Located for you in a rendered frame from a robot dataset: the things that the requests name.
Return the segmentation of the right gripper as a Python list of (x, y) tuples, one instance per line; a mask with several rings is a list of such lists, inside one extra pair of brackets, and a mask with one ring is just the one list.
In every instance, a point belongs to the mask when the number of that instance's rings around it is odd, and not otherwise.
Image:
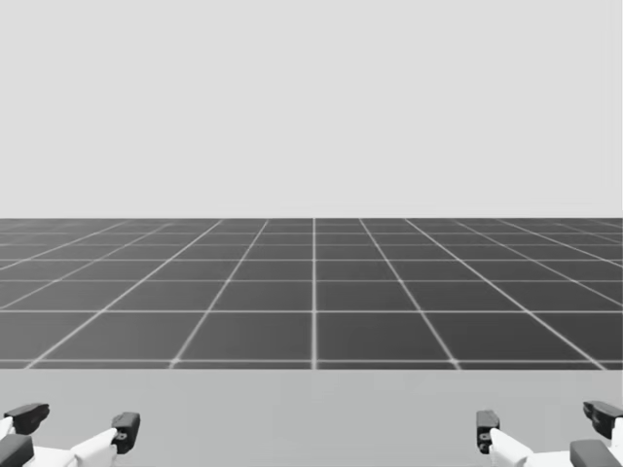
[[(593, 429), (610, 441), (616, 420), (623, 418), (623, 409), (604, 401), (584, 402), (583, 412)], [(501, 430), (492, 410), (476, 413), (476, 447), (490, 459), (491, 467), (623, 467), (623, 449), (597, 439), (572, 441), (567, 450), (531, 454), (530, 448)]]

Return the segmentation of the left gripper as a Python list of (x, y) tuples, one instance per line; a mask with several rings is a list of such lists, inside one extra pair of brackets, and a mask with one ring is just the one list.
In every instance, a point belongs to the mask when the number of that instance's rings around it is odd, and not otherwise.
[(111, 426), (72, 449), (35, 447), (32, 435), (49, 416), (50, 405), (33, 403), (9, 410), (0, 419), (0, 467), (113, 467), (135, 446), (140, 414), (116, 415)]

